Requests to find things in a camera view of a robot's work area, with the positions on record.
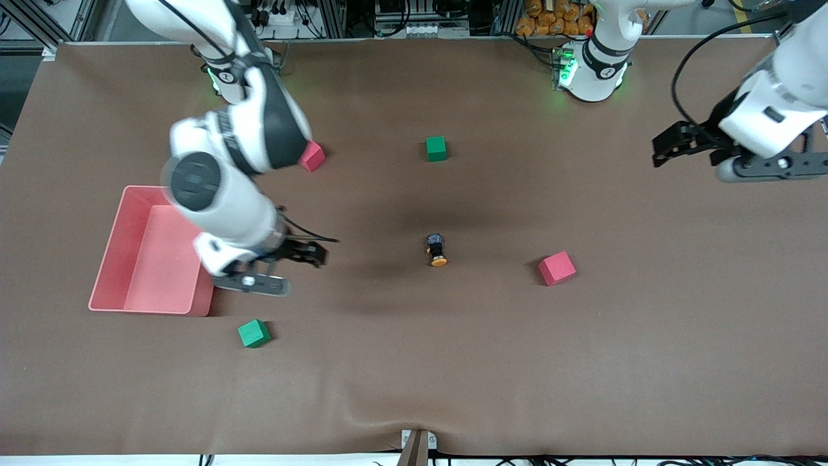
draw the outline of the brown cloth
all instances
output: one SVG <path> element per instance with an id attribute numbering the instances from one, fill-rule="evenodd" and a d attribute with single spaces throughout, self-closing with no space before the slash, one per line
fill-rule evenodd
<path id="1" fill-rule="evenodd" d="M 511 41 L 295 45 L 286 86 L 329 158 L 257 183 L 342 243 L 279 264 L 289 297 L 217 291 L 207 318 L 87 310 L 121 191 L 158 184 L 170 125 L 221 105 L 199 60 L 60 47 L 0 167 L 0 453 L 369 451 L 417 427 L 452 454 L 825 453 L 828 179 L 652 168 L 694 43 L 642 40 L 598 104 Z M 772 47 L 702 49 L 687 109 Z M 428 163 L 436 135 L 449 159 Z M 577 275 L 541 286 L 561 250 Z M 251 350 L 253 318 L 276 339 Z"/>

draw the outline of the green indicator light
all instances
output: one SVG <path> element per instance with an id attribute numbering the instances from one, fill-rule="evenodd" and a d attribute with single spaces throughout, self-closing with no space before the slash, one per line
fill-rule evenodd
<path id="1" fill-rule="evenodd" d="M 573 59 L 561 70 L 561 85 L 572 84 L 572 77 L 575 76 L 576 71 L 578 71 L 578 60 Z"/>
<path id="2" fill-rule="evenodd" d="M 216 82 L 215 75 L 213 74 L 213 71 L 210 68 L 207 68 L 207 74 L 209 75 L 209 78 L 213 81 L 213 89 L 215 89 L 216 92 L 219 92 L 219 83 Z"/>

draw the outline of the cube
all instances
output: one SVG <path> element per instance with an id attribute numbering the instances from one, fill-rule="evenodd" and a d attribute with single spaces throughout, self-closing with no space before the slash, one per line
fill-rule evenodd
<path id="1" fill-rule="evenodd" d="M 566 251 L 545 258 L 538 269 L 541 270 L 546 286 L 559 284 L 575 274 L 575 266 Z"/>
<path id="2" fill-rule="evenodd" d="M 259 319 L 251 320 L 239 327 L 238 335 L 242 338 L 242 344 L 248 348 L 258 348 L 270 341 L 270 332 Z"/>
<path id="3" fill-rule="evenodd" d="M 324 161 L 325 153 L 322 151 L 322 147 L 310 141 L 299 159 L 299 164 L 308 172 L 314 172 Z"/>
<path id="4" fill-rule="evenodd" d="M 426 153 L 429 162 L 442 162 L 445 160 L 445 139 L 442 136 L 426 138 Z"/>

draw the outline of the green cube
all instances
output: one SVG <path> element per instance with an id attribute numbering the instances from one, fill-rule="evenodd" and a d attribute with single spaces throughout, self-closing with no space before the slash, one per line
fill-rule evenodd
<path id="1" fill-rule="evenodd" d="M 445 139 L 442 136 L 426 138 L 426 152 L 429 162 L 442 162 L 445 160 Z"/>
<path id="2" fill-rule="evenodd" d="M 251 320 L 239 327 L 238 335 L 242 338 L 242 344 L 248 348 L 258 348 L 270 341 L 270 332 L 259 319 Z"/>

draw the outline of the black cable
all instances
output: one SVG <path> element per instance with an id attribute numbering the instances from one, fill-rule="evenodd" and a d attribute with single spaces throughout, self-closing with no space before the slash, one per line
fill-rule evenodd
<path id="1" fill-rule="evenodd" d="M 302 11 L 299 9 L 300 4 L 302 8 L 304 8 L 305 10 L 304 15 L 302 14 Z M 311 16 L 311 13 L 308 11 L 308 6 L 307 3 L 305 3 L 305 0 L 296 0 L 296 10 L 299 12 L 299 16 L 302 17 L 302 24 L 305 24 L 305 27 L 308 28 L 308 31 L 310 31 L 310 33 L 313 34 L 313 36 L 317 39 L 324 38 L 322 36 L 322 32 L 316 29 L 316 23 L 313 22 L 313 17 Z"/>
<path id="2" fill-rule="evenodd" d="M 3 20 L 8 20 L 8 21 L 6 22 L 6 26 L 4 26 L 4 25 L 2 24 Z M 2 36 L 3 34 L 5 34 L 5 33 L 6 33 L 6 31 L 8 31 L 8 28 L 9 28 L 11 25 L 12 25 L 12 19 L 11 19 L 10 17 L 6 16 L 6 13 L 3 13 L 3 14 L 2 14 L 2 16 L 0 16 L 0 27 L 2 27 L 2 31 L 0 31 L 0 36 Z"/>
<path id="3" fill-rule="evenodd" d="M 170 10 L 174 15 L 179 17 L 187 26 L 192 28 L 192 30 L 195 31 L 196 34 L 201 36 L 202 39 L 207 41 L 207 43 L 210 44 L 210 46 L 212 46 L 219 53 L 219 55 L 221 55 L 222 60 L 227 60 L 229 58 L 227 56 L 227 54 L 225 54 L 224 51 L 221 50 L 221 47 L 219 47 L 219 45 L 216 44 L 215 41 L 213 41 L 213 39 L 210 39 L 209 36 L 207 36 L 207 34 L 205 34 L 204 31 L 201 31 L 201 29 L 199 29 L 198 26 L 193 24 L 192 21 L 190 21 L 186 16 L 181 14 L 181 12 L 178 11 L 177 8 L 170 5 L 170 3 L 167 0 L 158 0 L 158 2 L 161 5 L 164 5 L 166 7 L 166 9 Z"/>
<path id="4" fill-rule="evenodd" d="M 714 138 L 713 135 L 710 134 L 706 129 L 699 126 L 699 124 L 693 119 L 693 117 L 691 117 L 690 114 L 688 114 L 687 111 L 684 110 L 684 107 L 681 106 L 681 102 L 679 102 L 679 99 L 678 99 L 678 93 L 676 92 L 676 85 L 678 84 L 678 77 L 679 77 L 679 75 L 681 75 L 681 72 L 684 70 L 684 67 L 687 65 L 687 62 L 690 60 L 690 57 L 693 56 L 693 54 L 696 53 L 696 51 L 698 51 L 707 42 L 712 41 L 716 37 L 721 36 L 722 34 L 725 34 L 726 32 L 730 32 L 730 31 L 739 29 L 742 26 L 750 26 L 751 24 L 756 24 L 758 22 L 766 22 L 766 21 L 770 21 L 770 20 L 773 20 L 773 19 L 778 19 L 778 18 L 781 18 L 781 17 L 785 17 L 785 13 L 777 13 L 775 15 L 769 15 L 769 16 L 765 16 L 765 17 L 758 17 L 758 18 L 747 20 L 747 21 L 737 22 L 736 24 L 731 24 L 730 26 L 727 26 L 727 27 L 723 27 L 723 28 L 719 29 L 718 31 L 716 31 L 716 32 L 710 34 L 709 36 L 705 37 L 704 39 L 699 41 L 699 43 L 695 44 L 693 46 L 693 48 L 691 48 L 690 51 L 687 52 L 687 55 L 685 55 L 684 58 L 681 59 L 681 62 L 679 63 L 678 68 L 676 68 L 676 73 L 673 75 L 673 79 L 670 82 L 670 97 L 672 98 L 673 105 L 676 106 L 676 110 L 678 110 L 678 113 L 681 114 L 681 117 L 683 117 L 687 121 L 687 123 L 691 124 L 693 127 L 698 129 L 701 134 L 703 134 L 706 138 L 708 138 L 708 140 L 710 140 L 712 143 L 715 143 L 716 145 L 718 145 L 721 148 L 727 148 L 727 147 L 730 146 L 730 144 L 728 144 L 726 146 L 723 146 L 721 141 L 719 141 L 718 138 Z M 659 464 L 659 466 L 667 466 L 669 464 L 674 464 L 675 465 L 675 464 L 679 464 L 679 463 L 675 463 L 675 462 L 667 463 L 667 464 L 662 463 L 662 464 Z"/>
<path id="5" fill-rule="evenodd" d="M 746 13 L 753 12 L 753 10 L 750 9 L 750 8 L 745 8 L 745 7 L 741 7 L 740 5 L 737 5 L 736 2 L 734 2 L 734 0 L 727 0 L 727 1 L 730 3 L 731 7 L 736 8 L 737 10 L 739 10 L 741 12 L 746 12 Z"/>
<path id="6" fill-rule="evenodd" d="M 584 37 L 583 39 L 579 39 L 578 37 L 568 36 L 566 34 L 553 34 L 552 36 L 553 37 L 563 36 L 563 37 L 566 37 L 567 39 L 569 39 L 570 41 L 575 41 L 575 42 L 586 42 L 586 40 L 587 40 L 587 37 Z"/>
<path id="7" fill-rule="evenodd" d="M 370 32 L 373 36 L 376 36 L 376 37 L 393 36 L 394 34 L 397 34 L 398 32 L 402 31 L 406 27 L 406 25 L 408 24 L 408 21 L 411 19 L 411 17 L 412 17 L 411 0 L 405 0 L 404 6 L 403 6 L 402 10 L 400 11 L 400 23 L 391 32 L 377 31 L 377 29 L 374 28 L 368 22 L 369 17 L 376 18 L 376 15 L 371 14 L 371 15 L 368 15 L 367 17 L 365 16 L 365 2 L 364 2 L 363 3 L 363 24 L 365 25 L 365 28 L 368 29 L 368 32 Z"/>
<path id="8" fill-rule="evenodd" d="M 514 40 L 514 41 L 515 41 L 515 42 L 517 42 L 518 44 L 520 44 L 520 45 L 522 45 L 522 46 L 526 47 L 527 49 L 529 49 L 529 51 L 530 51 L 530 52 L 532 53 L 532 55 L 535 57 L 535 60 L 540 61 L 543 65 L 545 65 L 545 66 L 549 66 L 550 68 L 560 68 L 560 66 L 559 66 L 559 65 L 555 65 L 554 63 L 551 63 L 550 61 L 547 61 L 545 58 L 543 58 L 542 56 L 540 56 L 540 55 L 538 54 L 538 52 L 543 52 L 543 53 L 552 53 L 552 49 L 551 49 L 551 48 L 545 48 L 545 47 L 535 46 L 535 45 L 533 45 L 533 44 L 530 44 L 530 43 L 529 43 L 529 41 L 528 41 L 528 40 L 526 40 L 525 38 L 521 38 L 520 36 L 517 36 L 517 35 L 515 35 L 515 34 L 512 34 L 511 32 L 498 32 L 498 33 L 496 33 L 496 34 L 495 34 L 495 36 L 506 36 L 506 37 L 511 37 L 511 38 L 512 38 L 512 40 Z"/>
<path id="9" fill-rule="evenodd" d="M 283 209 L 283 208 L 280 208 L 279 210 L 280 210 L 280 211 L 282 211 L 282 218 L 284 218 L 284 219 L 285 219 L 285 222 L 286 222 L 288 225 L 293 226 L 293 227 L 294 227 L 294 228 L 296 228 L 297 230 L 299 230 L 299 231 L 301 231 L 301 232 L 305 233 L 306 235 L 313 236 L 314 238 L 316 238 L 316 239 L 317 239 L 317 240 L 319 240 L 319 241 L 327 241 L 327 242 L 329 242 L 329 243 L 339 243 L 339 240 L 337 240 L 336 238 L 329 238 L 329 237 L 327 237 L 327 236 L 317 235 L 317 234 L 316 234 L 316 233 L 314 233 L 313 231 L 307 230 L 306 228 L 304 228 L 304 227 L 300 226 L 299 224 L 297 224 L 297 223 L 296 223 L 296 222 L 294 222 L 293 220 L 291 220 L 291 219 L 287 218 L 287 216 L 285 215 L 285 212 L 284 212 L 284 209 Z"/>
<path id="10" fill-rule="evenodd" d="M 734 464 L 739 464 L 745 461 L 772 461 L 774 463 L 785 463 L 790 464 L 792 466 L 806 466 L 803 462 L 797 459 L 791 458 L 781 458 L 778 456 L 771 456 L 768 454 L 757 454 L 754 456 L 746 456 L 744 458 L 734 459 L 732 461 L 723 461 L 722 464 L 724 466 L 733 466 Z"/>

